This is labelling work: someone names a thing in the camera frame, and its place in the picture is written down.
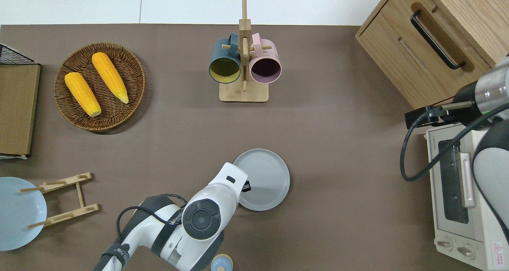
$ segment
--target wooden cutting board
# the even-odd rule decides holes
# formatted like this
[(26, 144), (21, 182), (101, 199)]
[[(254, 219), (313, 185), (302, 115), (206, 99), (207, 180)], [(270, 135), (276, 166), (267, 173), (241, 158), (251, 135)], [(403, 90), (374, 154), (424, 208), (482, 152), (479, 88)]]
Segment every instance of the wooden cutting board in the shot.
[(0, 155), (29, 155), (41, 67), (0, 65)]

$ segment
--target warning label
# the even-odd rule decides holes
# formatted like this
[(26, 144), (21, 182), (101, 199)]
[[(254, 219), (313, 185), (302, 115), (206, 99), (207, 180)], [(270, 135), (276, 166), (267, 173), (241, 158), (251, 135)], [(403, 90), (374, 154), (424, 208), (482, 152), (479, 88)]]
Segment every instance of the warning label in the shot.
[(493, 253), (495, 254), (495, 267), (504, 267), (504, 252), (502, 242), (493, 242)]

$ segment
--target oven knob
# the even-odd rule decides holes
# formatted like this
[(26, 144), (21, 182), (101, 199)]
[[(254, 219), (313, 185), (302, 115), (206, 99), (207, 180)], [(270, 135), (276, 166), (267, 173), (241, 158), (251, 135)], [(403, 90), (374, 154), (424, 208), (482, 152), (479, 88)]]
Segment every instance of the oven knob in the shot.
[(437, 240), (435, 239), (435, 244), (437, 246), (444, 247), (445, 249), (451, 251), (453, 249), (453, 242), (449, 237), (444, 237), (443, 240)]
[(466, 247), (458, 247), (458, 249), (457, 249), (458, 252), (465, 255), (469, 259), (476, 258), (476, 253), (474, 253), (474, 249), (473, 249), (472, 245), (470, 245), (470, 244), (466, 244), (466, 245), (467, 245)]
[(437, 241), (437, 245), (443, 246), (443, 247), (451, 247), (451, 243), (447, 241)]

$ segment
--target wooden rack base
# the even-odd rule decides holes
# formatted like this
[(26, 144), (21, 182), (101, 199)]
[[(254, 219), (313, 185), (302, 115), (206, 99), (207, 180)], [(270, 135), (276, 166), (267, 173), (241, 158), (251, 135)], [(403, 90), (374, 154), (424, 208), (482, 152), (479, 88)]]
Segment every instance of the wooden rack base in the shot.
[(262, 103), (269, 100), (269, 85), (250, 79), (249, 81), (237, 81), (229, 84), (220, 84), (220, 100), (223, 102), (252, 102)]
[(80, 215), (86, 215), (87, 213), (91, 213), (93, 211), (98, 211), (99, 210), (98, 204), (95, 203), (95, 204), (85, 206), (84, 201), (83, 201), (83, 194), (82, 194), (82, 188), (80, 186), (80, 182), (89, 180), (91, 178), (92, 178), (91, 173), (87, 172), (84, 174), (72, 176), (72, 177), (57, 180), (54, 182), (44, 182), (42, 185), (36, 186), (35, 188), (24, 188), (22, 190), (19, 190), (20, 193), (31, 192), (31, 191), (41, 191), (43, 194), (45, 194), (45, 193), (49, 193), (49, 192), (58, 190), (60, 188), (65, 188), (66, 186), (75, 184), (76, 189), (78, 190), (78, 200), (80, 201), (80, 206), (81, 206), (81, 208), (75, 209), (73, 211), (68, 211), (66, 213), (60, 213), (59, 215), (55, 215), (53, 217), (48, 217), (45, 221), (30, 224), (26, 228), (29, 229), (29, 228), (33, 228), (33, 227), (40, 226), (40, 225), (49, 226), (49, 225), (56, 224), (58, 222), (62, 222), (62, 221), (66, 221), (66, 220), (78, 217)]

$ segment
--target yellow corn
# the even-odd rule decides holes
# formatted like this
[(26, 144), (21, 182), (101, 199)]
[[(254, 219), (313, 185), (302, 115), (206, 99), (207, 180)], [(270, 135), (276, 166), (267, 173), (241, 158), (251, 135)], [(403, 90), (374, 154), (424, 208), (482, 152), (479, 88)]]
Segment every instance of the yellow corn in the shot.
[(129, 103), (124, 82), (107, 54), (96, 52), (92, 55), (92, 63), (111, 93), (123, 103)]
[(78, 104), (90, 117), (95, 117), (101, 113), (101, 107), (94, 93), (79, 72), (66, 74), (64, 80)]

